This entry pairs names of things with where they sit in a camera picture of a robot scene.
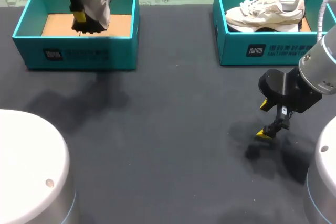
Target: black logo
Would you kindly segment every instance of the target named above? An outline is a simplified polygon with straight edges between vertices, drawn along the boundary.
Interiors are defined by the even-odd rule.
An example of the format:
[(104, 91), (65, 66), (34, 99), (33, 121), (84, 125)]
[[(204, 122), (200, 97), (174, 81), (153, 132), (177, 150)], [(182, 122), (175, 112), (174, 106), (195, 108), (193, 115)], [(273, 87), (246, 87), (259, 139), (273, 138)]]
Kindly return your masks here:
[(216, 21), (216, 26), (215, 26), (215, 36), (216, 36), (216, 40), (218, 38), (218, 26), (217, 26), (217, 21)]
[(44, 55), (47, 60), (60, 61), (63, 60), (60, 50), (54, 48), (43, 49)]
[(264, 55), (266, 44), (250, 44), (247, 48), (247, 57), (261, 57)]

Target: cable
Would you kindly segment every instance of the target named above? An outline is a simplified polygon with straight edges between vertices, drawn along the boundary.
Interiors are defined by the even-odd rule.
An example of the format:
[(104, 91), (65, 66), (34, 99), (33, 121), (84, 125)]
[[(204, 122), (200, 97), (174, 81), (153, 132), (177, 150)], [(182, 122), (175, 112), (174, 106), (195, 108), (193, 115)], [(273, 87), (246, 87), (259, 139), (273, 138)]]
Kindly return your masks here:
[(324, 16), (324, 12), (326, 10), (328, 2), (329, 0), (323, 0), (323, 3), (320, 8), (319, 18), (318, 18), (318, 23), (317, 23), (317, 42), (319, 42), (320, 39), (322, 39), (323, 16)]

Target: white sneaker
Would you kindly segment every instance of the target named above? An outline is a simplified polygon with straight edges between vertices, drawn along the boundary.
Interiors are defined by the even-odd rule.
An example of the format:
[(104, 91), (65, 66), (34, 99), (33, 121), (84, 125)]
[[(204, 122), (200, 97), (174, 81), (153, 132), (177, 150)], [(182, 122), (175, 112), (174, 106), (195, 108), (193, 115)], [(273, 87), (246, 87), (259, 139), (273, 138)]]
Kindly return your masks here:
[(299, 31), (304, 12), (305, 0), (245, 0), (240, 7), (228, 10), (225, 18), (235, 31)]
[(73, 21), (72, 29), (83, 33), (99, 33), (107, 30), (110, 22), (111, 0), (81, 0), (84, 5), (85, 22)]

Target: dark tabletop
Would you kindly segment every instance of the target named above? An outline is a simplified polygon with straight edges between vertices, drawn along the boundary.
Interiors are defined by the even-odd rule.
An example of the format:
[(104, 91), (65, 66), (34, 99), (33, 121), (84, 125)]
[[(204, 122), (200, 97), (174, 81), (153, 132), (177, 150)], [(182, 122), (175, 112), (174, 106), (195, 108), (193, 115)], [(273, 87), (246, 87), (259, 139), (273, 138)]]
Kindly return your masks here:
[(0, 108), (62, 133), (84, 224), (306, 223), (302, 183), (336, 96), (251, 161), (275, 117), (259, 110), (269, 67), (219, 65), (211, 6), (142, 6), (138, 69), (113, 73), (26, 71), (11, 38), (21, 12), (0, 8)]

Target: shoe sole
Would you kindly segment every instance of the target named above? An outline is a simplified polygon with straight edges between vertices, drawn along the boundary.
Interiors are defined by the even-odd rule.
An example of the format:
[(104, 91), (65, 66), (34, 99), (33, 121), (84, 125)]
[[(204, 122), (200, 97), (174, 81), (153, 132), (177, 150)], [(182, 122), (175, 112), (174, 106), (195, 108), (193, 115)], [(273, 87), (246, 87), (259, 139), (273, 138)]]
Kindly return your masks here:
[(302, 21), (300, 21), (298, 24), (291, 24), (291, 25), (265, 24), (257, 27), (242, 27), (227, 23), (227, 26), (229, 31), (239, 31), (241, 33), (254, 33), (256, 31), (280, 31), (285, 33), (286, 32), (295, 33), (301, 29)]

